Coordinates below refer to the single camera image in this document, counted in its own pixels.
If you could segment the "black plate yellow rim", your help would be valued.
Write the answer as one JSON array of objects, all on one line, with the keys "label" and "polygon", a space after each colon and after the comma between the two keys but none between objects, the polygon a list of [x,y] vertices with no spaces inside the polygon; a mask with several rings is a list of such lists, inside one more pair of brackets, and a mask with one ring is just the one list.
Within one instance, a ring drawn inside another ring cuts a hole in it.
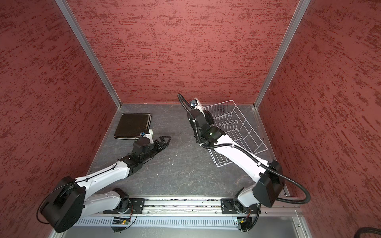
[{"label": "black plate yellow rim", "polygon": [[151,114],[122,114],[114,133],[114,138],[125,140],[139,138],[140,136],[149,133],[150,124]]}]

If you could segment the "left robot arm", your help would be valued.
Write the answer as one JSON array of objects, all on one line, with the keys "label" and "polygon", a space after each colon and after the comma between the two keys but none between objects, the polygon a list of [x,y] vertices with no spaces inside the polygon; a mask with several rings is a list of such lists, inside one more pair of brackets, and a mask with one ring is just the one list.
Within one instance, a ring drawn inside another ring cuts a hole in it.
[{"label": "left robot arm", "polygon": [[78,178],[62,178],[41,202],[36,215],[42,215],[45,219],[43,223],[51,225],[57,233],[68,230],[82,218],[100,212],[132,216],[137,209],[122,189],[114,188],[103,194],[98,191],[135,174],[166,149],[170,141],[170,136],[153,140],[151,135],[146,134],[133,143],[131,153],[117,159],[111,166]]}]

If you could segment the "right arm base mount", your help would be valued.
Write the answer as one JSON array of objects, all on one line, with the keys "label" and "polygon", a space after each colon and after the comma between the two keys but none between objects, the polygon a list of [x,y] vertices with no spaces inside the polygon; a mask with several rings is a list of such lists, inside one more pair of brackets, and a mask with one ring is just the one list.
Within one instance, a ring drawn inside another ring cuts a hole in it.
[{"label": "right arm base mount", "polygon": [[260,212],[259,204],[254,204],[250,207],[244,207],[236,199],[233,198],[221,198],[220,202],[221,211],[224,215],[256,215],[258,212]]}]

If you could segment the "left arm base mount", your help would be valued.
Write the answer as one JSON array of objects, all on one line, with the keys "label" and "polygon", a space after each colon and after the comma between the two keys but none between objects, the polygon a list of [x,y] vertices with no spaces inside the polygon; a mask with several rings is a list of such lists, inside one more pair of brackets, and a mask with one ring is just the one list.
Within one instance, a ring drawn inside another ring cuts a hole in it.
[{"label": "left arm base mount", "polygon": [[129,200],[123,199],[121,203],[113,210],[105,210],[103,214],[142,214],[144,203],[146,199],[144,198],[130,198]]}]

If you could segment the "white round bowl plate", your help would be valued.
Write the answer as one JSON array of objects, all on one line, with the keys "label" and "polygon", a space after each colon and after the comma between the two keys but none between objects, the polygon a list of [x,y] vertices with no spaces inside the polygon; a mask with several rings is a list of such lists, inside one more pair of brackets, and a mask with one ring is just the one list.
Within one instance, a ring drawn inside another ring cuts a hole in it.
[{"label": "white round bowl plate", "polygon": [[204,108],[203,108],[203,105],[202,105],[202,103],[200,102],[200,100],[199,100],[198,98],[195,98],[194,101],[195,101],[195,106],[194,106],[194,108],[195,108],[195,109],[198,109],[203,115],[205,115],[205,113],[204,113]]}]

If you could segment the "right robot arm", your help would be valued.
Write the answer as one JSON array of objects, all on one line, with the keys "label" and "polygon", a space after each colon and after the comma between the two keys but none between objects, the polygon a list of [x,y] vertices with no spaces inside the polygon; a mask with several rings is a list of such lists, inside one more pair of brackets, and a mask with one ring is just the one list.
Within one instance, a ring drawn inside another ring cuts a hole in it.
[{"label": "right robot arm", "polygon": [[255,204],[271,208],[284,187],[284,179],[272,174],[269,169],[281,169],[277,162],[261,159],[239,144],[218,127],[213,127],[206,119],[206,113],[199,109],[187,112],[197,143],[205,149],[219,153],[238,167],[253,180],[254,184],[242,188],[234,197],[235,210],[245,213]]}]

